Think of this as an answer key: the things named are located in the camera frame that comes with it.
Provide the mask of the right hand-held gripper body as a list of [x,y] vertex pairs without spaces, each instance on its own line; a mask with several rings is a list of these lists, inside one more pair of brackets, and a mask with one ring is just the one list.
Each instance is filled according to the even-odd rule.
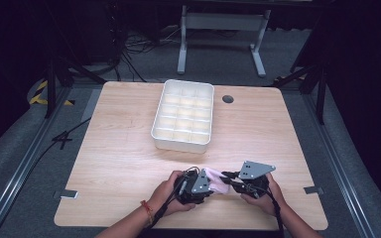
[[232,183],[237,193],[247,194],[253,198],[260,198],[269,189],[269,180],[266,174],[274,171],[275,166],[246,161],[242,168],[236,173],[238,181]]

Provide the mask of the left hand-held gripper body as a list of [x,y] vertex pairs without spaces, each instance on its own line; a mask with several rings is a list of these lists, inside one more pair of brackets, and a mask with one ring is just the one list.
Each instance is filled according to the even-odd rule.
[[191,168],[175,181],[175,198],[181,204],[201,204],[206,197],[213,194],[209,188],[210,179],[205,169]]

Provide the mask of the pink sock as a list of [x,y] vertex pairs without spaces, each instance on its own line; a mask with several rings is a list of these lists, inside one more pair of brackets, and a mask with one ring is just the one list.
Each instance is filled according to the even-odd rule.
[[206,176],[209,179],[209,188],[213,193],[216,194],[227,194],[230,190],[230,185],[224,183],[222,180],[225,179],[220,171],[212,168],[205,168]]

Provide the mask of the white divided storage box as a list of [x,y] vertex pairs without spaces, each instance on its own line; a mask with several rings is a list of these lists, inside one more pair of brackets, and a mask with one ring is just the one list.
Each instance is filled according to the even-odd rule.
[[214,87],[169,79],[164,83],[151,135],[158,149],[203,154],[211,139]]

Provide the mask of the person's right hand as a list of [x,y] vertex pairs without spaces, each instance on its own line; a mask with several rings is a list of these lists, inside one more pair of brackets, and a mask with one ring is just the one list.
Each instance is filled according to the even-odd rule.
[[[282,194],[281,188],[276,183],[273,176],[271,174],[266,174],[266,177],[269,181],[270,192],[272,193],[278,205],[280,206],[281,216],[284,217],[289,210],[289,205],[287,204]],[[263,195],[260,198],[253,198],[247,194],[241,194],[240,197],[243,200],[245,200],[248,204],[259,207],[263,212],[273,216],[276,215],[273,199],[269,197],[268,195]]]

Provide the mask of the person's left hand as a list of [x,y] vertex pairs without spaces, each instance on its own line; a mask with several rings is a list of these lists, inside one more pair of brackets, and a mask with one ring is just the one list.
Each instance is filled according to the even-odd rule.
[[[167,180],[162,181],[154,190],[150,199],[147,201],[147,204],[152,209],[153,215],[155,215],[163,207],[164,203],[168,201],[168,198],[174,190],[176,179],[179,178],[182,174],[183,172],[181,171],[173,171],[169,178]],[[194,208],[194,203],[181,204],[177,200],[173,199],[168,204],[164,215],[169,216],[177,212],[190,211]]]

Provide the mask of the black tripod stand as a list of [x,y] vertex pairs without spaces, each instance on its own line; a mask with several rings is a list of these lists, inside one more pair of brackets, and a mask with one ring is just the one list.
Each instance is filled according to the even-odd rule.
[[85,77],[90,78],[98,84],[104,84],[105,79],[77,64],[69,59],[56,56],[52,57],[48,63],[46,80],[48,82],[48,106],[46,118],[50,118],[57,107],[57,81],[63,87],[71,87],[73,85],[73,77],[69,69],[73,68]]
[[310,94],[314,88],[317,87],[317,102],[315,108],[316,118],[321,125],[323,121],[323,109],[326,91],[326,73],[323,64],[314,64],[296,70],[290,75],[281,77],[279,76],[271,84],[271,87],[280,88],[298,78],[304,77],[303,82],[299,86],[301,94]]

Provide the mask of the yellow black hazard tape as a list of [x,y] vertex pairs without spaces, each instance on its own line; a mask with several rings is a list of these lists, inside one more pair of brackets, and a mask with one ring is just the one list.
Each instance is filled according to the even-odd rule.
[[42,94],[45,91],[47,86],[48,86],[48,81],[46,79],[43,79],[42,82],[38,85],[34,95],[30,99],[30,104],[42,104],[42,105],[48,104],[48,100],[45,98],[42,98]]

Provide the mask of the aluminium floor rail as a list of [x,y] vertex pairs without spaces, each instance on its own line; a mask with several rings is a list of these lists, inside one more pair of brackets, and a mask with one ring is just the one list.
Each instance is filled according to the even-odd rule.
[[10,212],[12,205],[14,204],[19,192],[28,179],[29,174],[34,169],[34,166],[38,162],[38,152],[45,141],[45,137],[49,132],[52,124],[56,120],[59,111],[62,109],[65,100],[70,94],[70,87],[63,87],[60,94],[57,97],[57,101],[51,115],[44,119],[39,127],[31,145],[22,158],[19,166],[15,170],[12,177],[7,182],[5,189],[0,196],[0,227],[3,224],[6,216]]
[[316,130],[319,133],[320,140],[324,144],[330,169],[335,177],[335,180],[339,186],[343,199],[347,205],[347,208],[353,218],[357,231],[361,238],[376,238],[370,222],[368,221],[363,207],[357,196],[357,192],[348,177],[345,169],[339,159],[336,149],[327,133],[324,125],[320,124],[316,115],[316,105],[314,100],[309,95],[302,96],[303,101],[308,109],[310,116],[314,121]]

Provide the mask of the grey metal desk frame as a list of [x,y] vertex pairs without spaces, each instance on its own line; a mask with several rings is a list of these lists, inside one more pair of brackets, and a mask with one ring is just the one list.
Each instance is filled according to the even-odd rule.
[[266,76],[260,48],[270,19],[271,11],[266,10],[260,15],[242,15],[227,13],[193,13],[188,7],[182,7],[181,15],[181,46],[177,73],[186,72],[187,63],[187,31],[188,30],[224,30],[256,32],[257,40],[250,45],[252,59],[259,77]]

